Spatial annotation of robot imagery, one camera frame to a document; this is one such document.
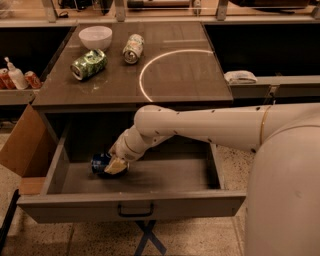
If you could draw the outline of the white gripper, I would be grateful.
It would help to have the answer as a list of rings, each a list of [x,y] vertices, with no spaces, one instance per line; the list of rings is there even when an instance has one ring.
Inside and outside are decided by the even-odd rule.
[[[123,132],[109,149],[111,160],[104,168],[104,172],[110,175],[118,174],[128,167],[127,162],[137,161],[142,154],[136,153],[126,143],[126,133]]]

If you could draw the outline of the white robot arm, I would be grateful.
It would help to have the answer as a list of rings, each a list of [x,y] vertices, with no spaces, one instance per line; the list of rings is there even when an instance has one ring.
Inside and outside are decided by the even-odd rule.
[[[111,147],[106,172],[174,135],[255,151],[245,256],[320,256],[319,103],[182,112],[147,105]]]

